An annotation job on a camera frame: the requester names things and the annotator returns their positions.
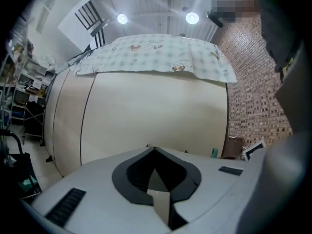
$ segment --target green object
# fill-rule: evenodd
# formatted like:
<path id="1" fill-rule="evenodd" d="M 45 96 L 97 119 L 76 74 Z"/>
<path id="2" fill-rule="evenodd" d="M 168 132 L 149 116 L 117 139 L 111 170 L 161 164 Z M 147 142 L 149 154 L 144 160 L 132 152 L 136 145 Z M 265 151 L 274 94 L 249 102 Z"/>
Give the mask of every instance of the green object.
<path id="1" fill-rule="evenodd" d="M 38 182 L 30 175 L 31 180 L 33 181 L 34 185 L 38 184 Z M 28 192 L 32 185 L 29 179 L 25 179 L 23 182 L 18 182 L 19 186 L 24 190 L 24 192 Z"/>
<path id="2" fill-rule="evenodd" d="M 213 148 L 213 151 L 211 152 L 210 158 L 216 158 L 218 156 L 218 149 Z"/>

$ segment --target person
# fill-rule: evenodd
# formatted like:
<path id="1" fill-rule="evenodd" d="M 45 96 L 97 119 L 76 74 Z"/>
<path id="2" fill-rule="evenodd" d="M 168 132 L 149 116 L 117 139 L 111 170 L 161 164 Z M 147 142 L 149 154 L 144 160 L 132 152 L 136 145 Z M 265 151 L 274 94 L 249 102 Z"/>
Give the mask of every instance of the person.
<path id="1" fill-rule="evenodd" d="M 282 8 L 282 0 L 212 0 L 211 13 L 227 22 L 260 14 L 261 35 L 266 50 L 275 61 L 275 71 L 281 82 L 299 48 L 301 37 L 289 15 Z"/>

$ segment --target wall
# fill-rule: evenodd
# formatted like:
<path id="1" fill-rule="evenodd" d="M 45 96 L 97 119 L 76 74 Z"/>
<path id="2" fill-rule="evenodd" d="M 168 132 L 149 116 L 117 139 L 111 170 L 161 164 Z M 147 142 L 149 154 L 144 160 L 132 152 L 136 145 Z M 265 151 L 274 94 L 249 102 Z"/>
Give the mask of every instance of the wall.
<path id="1" fill-rule="evenodd" d="M 52 87 L 51 96 L 59 97 L 57 105 L 55 99 L 48 102 L 46 121 L 54 117 L 54 123 L 44 131 L 63 175 L 78 168 L 80 158 L 85 164 L 147 144 L 201 156 L 218 148 L 221 155 L 227 123 L 224 83 L 187 72 L 99 73 L 93 80 L 69 72 L 61 91 L 59 82 Z"/>
<path id="2" fill-rule="evenodd" d="M 218 29 L 212 43 L 233 66 L 237 83 L 228 84 L 229 135 L 250 144 L 265 137 L 268 145 L 292 133 L 274 94 L 281 85 L 275 62 L 265 49 L 260 16 Z"/>
<path id="3" fill-rule="evenodd" d="M 75 14 L 72 14 L 67 21 L 62 25 L 60 24 L 58 28 L 81 52 L 84 52 L 93 40 L 93 37 Z"/>
<path id="4" fill-rule="evenodd" d="M 34 5 L 32 17 L 34 21 L 30 25 L 28 38 L 34 44 L 34 55 L 44 57 L 52 56 L 57 64 L 62 64 L 73 56 L 81 53 L 75 44 L 73 44 L 59 29 L 58 26 L 63 20 L 69 20 L 73 13 L 89 0 L 55 0 L 50 9 L 42 33 L 36 31 L 36 26 L 42 3 L 37 2 Z"/>
<path id="5" fill-rule="evenodd" d="M 114 19 L 118 15 L 114 10 L 114 5 L 112 0 L 92 0 L 94 7 L 96 8 L 97 12 L 103 19 Z M 114 40 L 119 37 L 126 36 L 126 33 L 123 29 L 122 24 L 120 23 L 109 23 L 107 27 L 103 30 L 105 43 L 110 44 Z"/>

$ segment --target shelf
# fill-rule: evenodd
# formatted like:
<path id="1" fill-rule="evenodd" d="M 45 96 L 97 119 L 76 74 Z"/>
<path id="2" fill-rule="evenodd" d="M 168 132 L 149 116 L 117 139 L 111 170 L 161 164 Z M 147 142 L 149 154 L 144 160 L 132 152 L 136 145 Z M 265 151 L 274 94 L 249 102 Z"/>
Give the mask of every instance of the shelf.
<path id="1" fill-rule="evenodd" d="M 25 109 L 25 107 L 24 107 L 24 106 L 19 106 L 19 105 L 15 104 L 15 103 L 13 103 L 13 106 L 14 106 L 14 107 L 19 107 L 19 108 L 23 108 L 23 109 Z"/>
<path id="2" fill-rule="evenodd" d="M 31 61 L 32 63 L 38 65 L 38 66 L 41 66 L 39 63 L 37 63 L 36 61 L 34 61 L 32 58 L 28 58 L 29 61 Z"/>
<path id="3" fill-rule="evenodd" d="M 36 79 L 36 78 L 30 76 L 30 75 L 27 74 L 26 72 L 23 72 L 23 71 L 22 71 L 21 74 L 22 74 L 23 76 L 26 76 L 26 77 L 32 79 L 32 80 L 36 80 L 36 81 L 42 82 L 43 85 L 49 86 L 49 84 L 50 84 L 50 83 L 45 83 L 45 82 L 43 82 L 43 81 L 41 81 L 41 80 L 38 80 L 38 79 Z"/>
<path id="4" fill-rule="evenodd" d="M 3 87 L 4 86 L 4 82 L 0 82 L 0 87 Z M 15 87 L 15 84 L 6 84 L 6 86 L 5 86 L 6 88 L 8 88 L 8 87 L 11 87 L 11 88 L 13 88 L 13 87 Z"/>
<path id="5" fill-rule="evenodd" d="M 20 88 L 18 88 L 18 87 L 16 87 L 15 89 L 18 90 L 18 91 L 20 91 L 20 92 L 22 92 L 22 93 L 25 93 L 25 94 L 28 94 L 28 95 L 32 95 L 32 96 L 36 96 L 35 94 L 26 92 L 26 91 L 24 91 L 24 90 L 22 90 L 22 89 L 20 89 Z"/>
<path id="6" fill-rule="evenodd" d="M 15 116 L 12 116 L 12 119 L 20 119 L 20 120 L 24 120 L 24 118 L 19 118 L 19 117 L 15 117 Z"/>

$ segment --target ceiling light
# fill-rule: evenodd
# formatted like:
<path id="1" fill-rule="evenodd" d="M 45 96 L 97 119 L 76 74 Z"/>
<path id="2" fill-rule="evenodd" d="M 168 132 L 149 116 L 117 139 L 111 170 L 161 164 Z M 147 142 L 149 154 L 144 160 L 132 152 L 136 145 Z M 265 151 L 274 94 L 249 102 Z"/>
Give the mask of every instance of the ceiling light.
<path id="1" fill-rule="evenodd" d="M 119 14 L 118 17 L 117 17 L 117 20 L 118 20 L 119 23 L 125 24 L 125 23 L 127 23 L 128 18 L 124 14 Z"/>
<path id="2" fill-rule="evenodd" d="M 186 15 L 185 19 L 189 24 L 196 24 L 199 21 L 199 16 L 194 12 L 190 12 Z"/>

